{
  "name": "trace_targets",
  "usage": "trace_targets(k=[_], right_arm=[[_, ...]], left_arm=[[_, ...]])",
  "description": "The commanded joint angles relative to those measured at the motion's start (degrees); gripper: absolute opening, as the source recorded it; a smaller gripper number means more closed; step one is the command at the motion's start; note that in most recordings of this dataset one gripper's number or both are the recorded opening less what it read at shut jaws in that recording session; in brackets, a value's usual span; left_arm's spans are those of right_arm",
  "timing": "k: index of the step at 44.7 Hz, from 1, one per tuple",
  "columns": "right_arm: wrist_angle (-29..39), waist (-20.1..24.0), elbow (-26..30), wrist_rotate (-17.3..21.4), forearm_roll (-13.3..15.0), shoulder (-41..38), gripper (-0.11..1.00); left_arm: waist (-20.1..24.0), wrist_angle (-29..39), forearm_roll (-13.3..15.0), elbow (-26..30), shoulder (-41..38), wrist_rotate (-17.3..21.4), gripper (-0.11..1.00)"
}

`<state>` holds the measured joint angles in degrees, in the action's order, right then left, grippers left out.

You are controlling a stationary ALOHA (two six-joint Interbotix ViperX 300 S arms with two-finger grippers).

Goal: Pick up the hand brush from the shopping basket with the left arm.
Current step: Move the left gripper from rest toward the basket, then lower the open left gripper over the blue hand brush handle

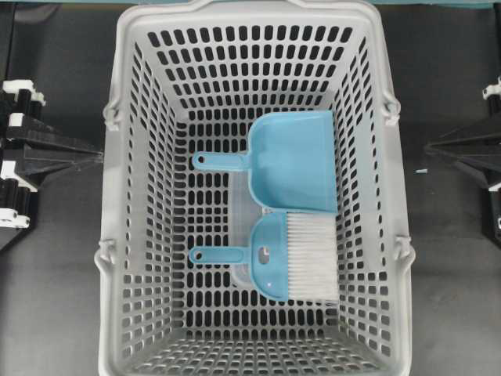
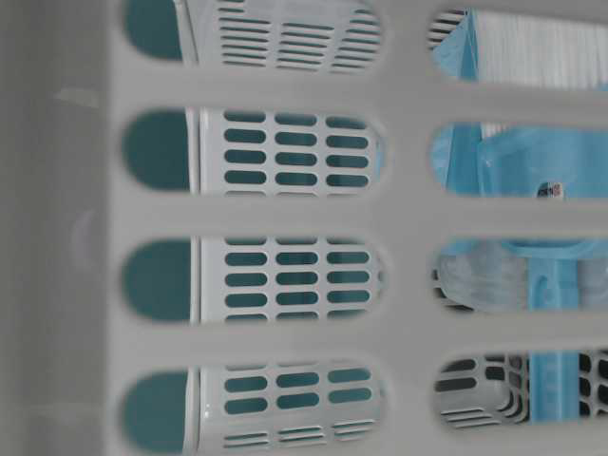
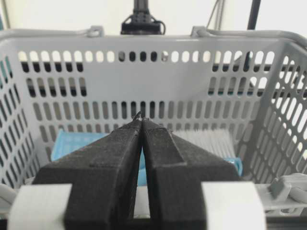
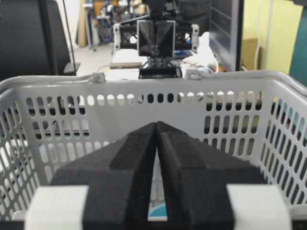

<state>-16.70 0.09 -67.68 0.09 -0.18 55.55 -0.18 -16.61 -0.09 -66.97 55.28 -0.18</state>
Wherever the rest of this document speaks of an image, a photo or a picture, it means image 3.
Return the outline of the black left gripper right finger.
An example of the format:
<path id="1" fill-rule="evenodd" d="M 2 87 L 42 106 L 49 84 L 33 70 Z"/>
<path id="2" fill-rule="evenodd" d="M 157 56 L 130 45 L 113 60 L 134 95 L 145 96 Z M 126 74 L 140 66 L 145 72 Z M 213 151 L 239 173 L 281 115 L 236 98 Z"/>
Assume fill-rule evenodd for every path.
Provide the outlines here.
<path id="1" fill-rule="evenodd" d="M 252 182 L 223 158 L 142 121 L 150 215 L 160 230 L 263 230 L 266 217 Z"/>

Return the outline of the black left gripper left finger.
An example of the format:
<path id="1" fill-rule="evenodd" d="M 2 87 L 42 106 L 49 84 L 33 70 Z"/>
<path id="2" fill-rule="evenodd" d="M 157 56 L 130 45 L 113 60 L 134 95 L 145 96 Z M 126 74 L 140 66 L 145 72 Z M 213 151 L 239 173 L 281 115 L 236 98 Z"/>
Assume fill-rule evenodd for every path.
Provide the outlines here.
<path id="1" fill-rule="evenodd" d="M 20 188 L 10 230 L 114 230 L 133 217 L 142 117 L 41 167 Z"/>

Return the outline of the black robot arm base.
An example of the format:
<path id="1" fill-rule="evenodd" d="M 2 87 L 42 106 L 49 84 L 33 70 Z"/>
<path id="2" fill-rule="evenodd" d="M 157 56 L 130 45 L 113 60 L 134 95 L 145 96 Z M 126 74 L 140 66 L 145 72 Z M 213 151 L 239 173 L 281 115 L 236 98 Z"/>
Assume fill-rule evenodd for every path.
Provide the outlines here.
<path id="1" fill-rule="evenodd" d="M 149 10 L 147 0 L 135 0 L 133 14 L 121 24 L 121 35 L 164 35 L 166 25 L 155 19 Z"/>

